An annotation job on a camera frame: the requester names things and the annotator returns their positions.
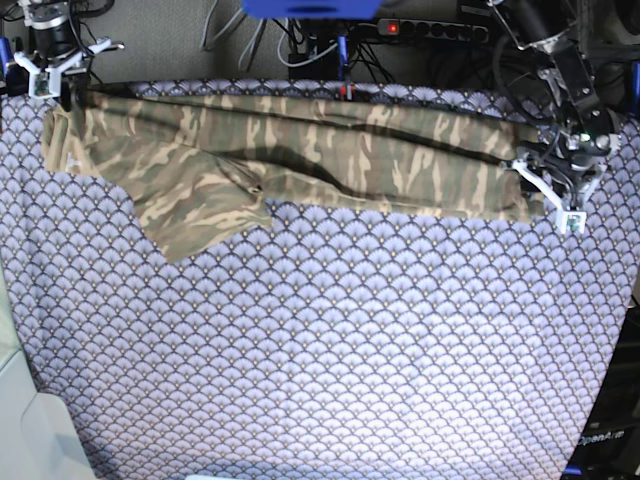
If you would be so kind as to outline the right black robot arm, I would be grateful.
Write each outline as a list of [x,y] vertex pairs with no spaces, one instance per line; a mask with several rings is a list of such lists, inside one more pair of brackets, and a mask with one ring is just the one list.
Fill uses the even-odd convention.
[[69,112],[77,78],[87,74],[92,56],[81,42],[71,2],[29,1],[23,9],[35,47],[32,53],[16,52],[14,62],[26,71],[28,94],[38,100],[55,100]]

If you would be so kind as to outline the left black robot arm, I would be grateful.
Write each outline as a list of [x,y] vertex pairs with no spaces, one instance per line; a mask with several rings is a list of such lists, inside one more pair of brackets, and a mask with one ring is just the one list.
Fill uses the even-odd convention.
[[[568,1],[489,1],[487,6],[504,29],[492,56],[498,90],[529,124],[554,130],[548,147],[526,147],[512,166],[534,186],[541,172],[548,173],[553,188],[547,197],[557,195],[561,205],[576,210],[601,179],[619,131],[574,38],[578,16]],[[528,112],[507,85],[503,56],[508,45],[533,54],[533,71],[551,94],[549,115]]]

